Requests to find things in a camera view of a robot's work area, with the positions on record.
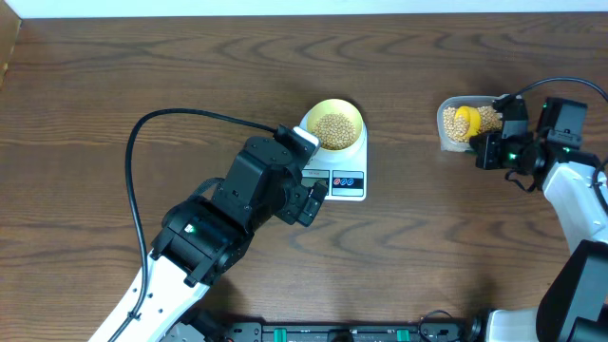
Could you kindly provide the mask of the yellow measuring scoop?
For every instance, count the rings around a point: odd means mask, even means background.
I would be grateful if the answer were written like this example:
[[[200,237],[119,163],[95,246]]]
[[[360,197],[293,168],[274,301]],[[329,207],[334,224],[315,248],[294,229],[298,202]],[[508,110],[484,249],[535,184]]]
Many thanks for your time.
[[[477,136],[481,132],[482,118],[479,110],[475,107],[459,107],[455,112],[453,122],[456,125],[457,132],[460,133],[459,139],[462,141]]]

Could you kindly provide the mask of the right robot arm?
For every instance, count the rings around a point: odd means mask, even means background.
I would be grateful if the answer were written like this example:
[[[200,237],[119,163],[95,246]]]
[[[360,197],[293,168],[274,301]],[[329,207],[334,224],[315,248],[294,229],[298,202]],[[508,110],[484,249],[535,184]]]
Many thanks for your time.
[[[471,138],[476,165],[504,169],[506,180],[530,176],[559,219],[571,256],[533,308],[494,310],[486,341],[605,341],[607,339],[607,179],[599,158],[581,151],[587,106],[560,98],[543,104],[535,131],[524,100],[494,100],[500,130]]]

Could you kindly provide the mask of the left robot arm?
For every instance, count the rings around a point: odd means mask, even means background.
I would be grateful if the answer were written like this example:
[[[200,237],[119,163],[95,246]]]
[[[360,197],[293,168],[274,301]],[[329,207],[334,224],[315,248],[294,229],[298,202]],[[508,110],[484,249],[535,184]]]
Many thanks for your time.
[[[138,274],[148,287],[133,284],[92,340],[161,340],[245,255],[269,218],[310,226],[327,194],[323,183],[302,183],[318,146],[317,138],[294,132],[248,139],[227,176],[212,181],[212,198],[199,188],[165,215]]]

